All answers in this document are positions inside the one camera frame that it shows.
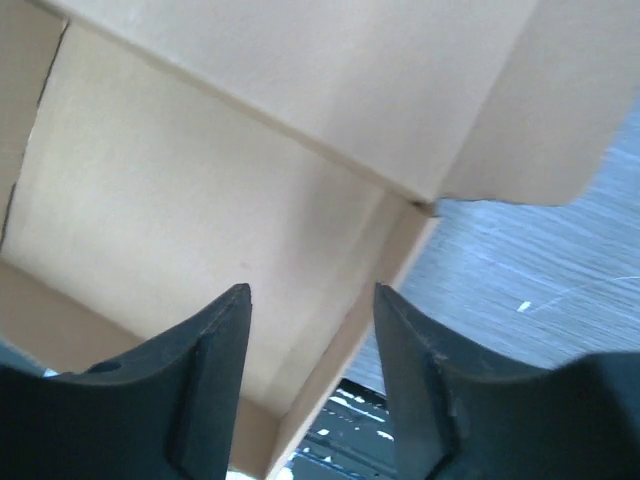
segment beige cardboard wall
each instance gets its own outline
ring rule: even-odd
[[[0,2],[0,219],[63,28],[60,17],[24,0]]]
[[[399,288],[438,225],[432,208],[409,206],[398,219],[381,258],[340,329],[309,375],[291,409],[282,418],[267,478],[275,479],[300,444],[315,417],[344,375],[371,330],[372,293],[376,282]]]
[[[59,372],[81,372],[140,340],[0,261],[0,337]]]
[[[49,2],[411,199],[570,201],[640,82],[635,0]]]
[[[72,24],[1,255],[141,338],[250,283],[243,395],[283,415],[405,208]]]

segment small hole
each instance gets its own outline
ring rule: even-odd
[[[87,373],[107,373],[118,370],[122,365],[120,362],[114,360],[107,360],[106,362],[98,363],[91,367]]]

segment white speck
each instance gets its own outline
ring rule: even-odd
[[[293,480],[293,472],[285,467],[278,472],[276,480]]]
[[[522,302],[522,305],[518,307],[518,312],[524,312],[530,306],[531,306],[531,302]]]
[[[354,397],[354,395],[350,394],[349,392],[345,392],[341,388],[336,390],[336,392],[339,393],[340,395],[343,395],[343,396],[347,397],[347,398],[353,398]]]
[[[347,402],[344,398],[340,398],[340,397],[336,397],[335,395],[333,397],[329,397],[329,400],[331,400],[332,402],[335,403],[339,403],[340,405],[343,405],[345,407],[347,407],[349,410],[353,410],[354,412],[358,412],[360,415],[364,415],[365,417],[369,417],[371,420],[375,420],[376,422],[380,422],[380,423],[384,423],[384,420],[380,417],[376,417],[375,415],[371,415],[369,412],[365,412],[364,410],[360,410],[359,408],[356,408],[352,405],[349,405],[349,402]]]
[[[391,440],[393,442],[393,437],[389,435],[387,432],[381,432],[380,430],[378,430],[378,435],[380,435],[382,438],[386,438],[387,440]]]
[[[253,480],[239,472],[227,472],[226,480]]]
[[[143,12],[141,8],[133,8],[127,14],[127,22],[130,25],[139,25],[143,18]]]

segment black plastic part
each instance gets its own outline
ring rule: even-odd
[[[376,288],[398,478],[640,478],[640,354],[511,360]]]
[[[251,319],[236,285],[86,373],[0,369],[0,477],[218,480],[229,462]]]

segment wood grain surface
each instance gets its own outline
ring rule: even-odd
[[[444,200],[439,215],[401,289],[427,315],[543,367],[640,350],[640,100],[573,203]],[[346,376],[384,392],[373,336]]]

